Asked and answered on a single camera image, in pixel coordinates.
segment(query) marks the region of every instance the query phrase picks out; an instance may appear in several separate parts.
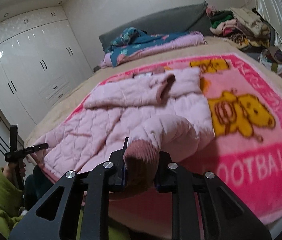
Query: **beige bedsheet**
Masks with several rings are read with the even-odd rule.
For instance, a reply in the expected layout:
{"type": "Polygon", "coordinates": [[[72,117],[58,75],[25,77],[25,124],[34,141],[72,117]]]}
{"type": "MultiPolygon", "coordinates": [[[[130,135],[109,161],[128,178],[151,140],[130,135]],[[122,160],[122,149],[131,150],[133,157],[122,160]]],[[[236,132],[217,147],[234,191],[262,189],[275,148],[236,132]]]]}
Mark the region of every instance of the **beige bedsheet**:
{"type": "Polygon", "coordinates": [[[254,59],[250,58],[246,54],[242,53],[235,47],[231,46],[231,42],[223,41],[219,38],[206,37],[207,45],[201,45],[198,47],[189,47],[184,49],[173,50],[149,57],[145,57],[139,60],[127,62],[116,68],[107,68],[97,71],[92,77],[84,81],[75,90],[73,90],[63,101],[58,103],[46,117],[34,128],[29,137],[24,143],[24,147],[29,147],[35,143],[35,141],[47,133],[48,131],[59,125],[66,117],[80,104],[84,97],[101,81],[120,72],[155,62],[165,61],[174,58],[181,58],[187,56],[200,56],[236,52],[240,57],[244,58],[248,62],[252,62],[254,65],[260,68],[265,73],[273,84],[276,84],[282,92],[282,79],[274,72],[267,70],[263,65],[260,65],[254,59]]]}

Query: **pink blanket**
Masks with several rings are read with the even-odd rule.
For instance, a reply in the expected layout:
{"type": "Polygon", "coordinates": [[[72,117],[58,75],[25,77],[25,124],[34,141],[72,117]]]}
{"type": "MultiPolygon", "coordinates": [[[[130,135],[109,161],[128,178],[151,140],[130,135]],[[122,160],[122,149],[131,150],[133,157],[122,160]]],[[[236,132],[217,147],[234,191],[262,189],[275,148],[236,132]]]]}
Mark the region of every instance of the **pink blanket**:
{"type": "MultiPolygon", "coordinates": [[[[118,62],[118,65],[123,64],[128,61],[136,60],[142,57],[155,55],[155,54],[165,52],[165,51],[170,51],[173,49],[180,49],[180,48],[198,46],[198,45],[203,45],[203,44],[206,44],[206,41],[204,40],[203,35],[198,32],[193,32],[188,35],[181,36],[180,38],[177,38],[163,45],[148,47],[146,49],[139,50],[132,55],[125,56],[124,58],[120,60],[120,62],[118,62]]],[[[111,57],[111,53],[105,54],[103,61],[101,61],[100,63],[100,68],[113,67],[110,57],[111,57]]]]}
{"type": "MultiPolygon", "coordinates": [[[[127,71],[99,86],[129,79],[133,73],[189,67],[203,72],[201,88],[216,139],[181,164],[193,172],[215,172],[263,223],[277,220],[282,216],[282,95],[256,67],[236,54],[189,57],[127,71]]],[[[82,109],[80,104],[66,122],[82,109]]],[[[43,171],[53,177],[49,170],[43,171]]],[[[170,194],[151,188],[110,202],[109,215],[131,228],[169,237],[171,205],[170,194]]]]}

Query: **white wall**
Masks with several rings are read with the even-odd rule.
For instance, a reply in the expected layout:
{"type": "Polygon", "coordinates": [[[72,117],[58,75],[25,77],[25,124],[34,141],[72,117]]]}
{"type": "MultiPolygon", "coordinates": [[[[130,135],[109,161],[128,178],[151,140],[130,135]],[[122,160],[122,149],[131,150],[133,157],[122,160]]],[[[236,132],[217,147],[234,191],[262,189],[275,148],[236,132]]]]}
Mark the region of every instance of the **white wall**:
{"type": "MultiPolygon", "coordinates": [[[[139,17],[204,0],[68,0],[63,8],[90,64],[103,57],[98,36],[139,17]]],[[[241,7],[246,0],[206,0],[219,9],[241,7]]]]}

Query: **black metal clamp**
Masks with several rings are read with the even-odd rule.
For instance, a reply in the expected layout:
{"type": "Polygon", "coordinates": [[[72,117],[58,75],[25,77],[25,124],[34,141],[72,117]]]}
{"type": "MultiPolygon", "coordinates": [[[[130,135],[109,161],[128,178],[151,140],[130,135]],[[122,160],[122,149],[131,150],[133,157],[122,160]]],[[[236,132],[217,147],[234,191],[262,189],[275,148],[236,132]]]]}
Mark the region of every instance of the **black metal clamp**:
{"type": "MultiPolygon", "coordinates": [[[[92,171],[68,171],[30,209],[10,233],[10,240],[76,239],[82,199],[80,239],[108,240],[109,191],[122,192],[127,182],[121,150],[92,171]]],[[[154,179],[159,193],[172,193],[172,239],[200,239],[197,206],[205,240],[270,240],[267,228],[212,172],[191,173],[160,152],[154,179]]]]}
{"type": "Polygon", "coordinates": [[[10,151],[8,153],[5,153],[5,161],[7,163],[14,162],[18,163],[18,165],[15,168],[15,174],[14,180],[15,185],[18,187],[18,189],[23,190],[24,189],[24,181],[23,178],[20,175],[20,164],[23,162],[23,159],[26,157],[26,155],[37,152],[39,150],[44,150],[49,147],[47,143],[27,147],[18,150],[18,126],[12,125],[10,127],[10,151]]]}

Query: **gray headboard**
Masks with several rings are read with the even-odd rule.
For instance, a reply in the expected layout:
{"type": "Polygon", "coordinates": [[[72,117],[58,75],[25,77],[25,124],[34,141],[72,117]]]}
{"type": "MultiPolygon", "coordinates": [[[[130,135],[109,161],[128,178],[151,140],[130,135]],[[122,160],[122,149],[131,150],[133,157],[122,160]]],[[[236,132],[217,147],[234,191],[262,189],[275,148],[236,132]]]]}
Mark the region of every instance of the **gray headboard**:
{"type": "Polygon", "coordinates": [[[205,12],[207,6],[208,4],[203,2],[150,14],[104,33],[99,36],[99,39],[105,50],[110,42],[128,27],[135,27],[148,34],[199,31],[204,36],[212,36],[209,30],[211,23],[205,12]]]}

